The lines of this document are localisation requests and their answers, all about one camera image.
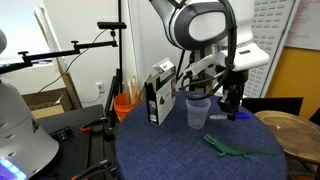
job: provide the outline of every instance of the yellow wall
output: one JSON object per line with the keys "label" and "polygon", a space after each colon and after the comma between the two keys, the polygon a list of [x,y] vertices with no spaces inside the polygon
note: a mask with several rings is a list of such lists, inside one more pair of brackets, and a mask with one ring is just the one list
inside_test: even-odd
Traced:
{"label": "yellow wall", "polygon": [[320,107],[320,51],[285,47],[267,97],[304,97],[300,116],[309,119]]}

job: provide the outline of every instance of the wall outlet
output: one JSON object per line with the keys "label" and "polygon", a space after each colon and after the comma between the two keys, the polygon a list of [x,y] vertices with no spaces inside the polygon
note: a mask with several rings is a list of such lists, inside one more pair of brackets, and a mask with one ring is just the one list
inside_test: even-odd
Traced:
{"label": "wall outlet", "polygon": [[96,83],[96,89],[98,94],[104,93],[103,83],[102,82]]}

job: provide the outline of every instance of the blue light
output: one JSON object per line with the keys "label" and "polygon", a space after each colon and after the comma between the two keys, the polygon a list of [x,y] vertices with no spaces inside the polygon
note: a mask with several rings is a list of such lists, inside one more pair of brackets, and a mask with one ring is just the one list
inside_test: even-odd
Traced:
{"label": "blue light", "polygon": [[12,175],[17,177],[17,180],[25,180],[27,178],[27,176],[22,171],[20,171],[15,165],[13,165],[10,161],[6,159],[1,159],[0,164],[2,165],[2,167],[8,170],[8,173],[11,172]]}

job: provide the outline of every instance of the blue tablecloth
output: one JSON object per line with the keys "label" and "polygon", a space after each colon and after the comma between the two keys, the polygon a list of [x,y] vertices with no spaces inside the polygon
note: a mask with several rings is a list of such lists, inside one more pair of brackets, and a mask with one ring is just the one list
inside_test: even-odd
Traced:
{"label": "blue tablecloth", "polygon": [[[210,120],[204,128],[187,122],[185,97],[176,94],[176,105],[160,125],[148,122],[146,103],[133,109],[120,125],[116,139],[116,163],[122,179],[286,179],[284,154],[218,157],[204,141],[205,134],[224,144],[282,152],[268,128],[255,116],[247,120]],[[209,115],[223,114],[211,97]]]}

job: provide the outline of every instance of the orange container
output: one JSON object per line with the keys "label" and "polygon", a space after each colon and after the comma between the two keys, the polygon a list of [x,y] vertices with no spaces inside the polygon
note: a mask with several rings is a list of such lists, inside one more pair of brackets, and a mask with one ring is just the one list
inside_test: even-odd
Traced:
{"label": "orange container", "polygon": [[134,104],[129,105],[129,97],[127,96],[127,93],[119,94],[114,98],[113,106],[118,115],[120,123],[124,120],[127,114],[139,103],[140,103],[140,100]]}

